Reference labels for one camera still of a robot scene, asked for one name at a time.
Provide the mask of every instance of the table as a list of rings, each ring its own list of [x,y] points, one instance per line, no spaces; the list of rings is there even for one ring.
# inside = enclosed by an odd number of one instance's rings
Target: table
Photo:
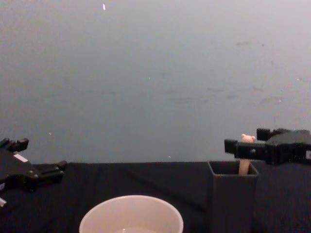
[[[269,166],[260,172],[252,232],[311,232],[311,166]],[[174,205],[185,233],[205,233],[207,163],[69,163],[59,184],[35,193],[8,190],[0,209],[2,233],[77,233],[95,205],[123,195],[148,195]]]

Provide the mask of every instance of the gray wall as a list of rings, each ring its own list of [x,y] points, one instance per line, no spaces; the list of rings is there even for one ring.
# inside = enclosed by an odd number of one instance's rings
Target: gray wall
[[[2,0],[0,135],[33,163],[206,161],[258,127],[311,129],[310,9]]]

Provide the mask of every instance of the black container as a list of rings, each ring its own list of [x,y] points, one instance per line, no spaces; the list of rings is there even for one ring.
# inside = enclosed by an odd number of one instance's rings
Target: black container
[[[239,161],[208,162],[208,233],[251,232],[258,174],[252,164],[239,176]]]

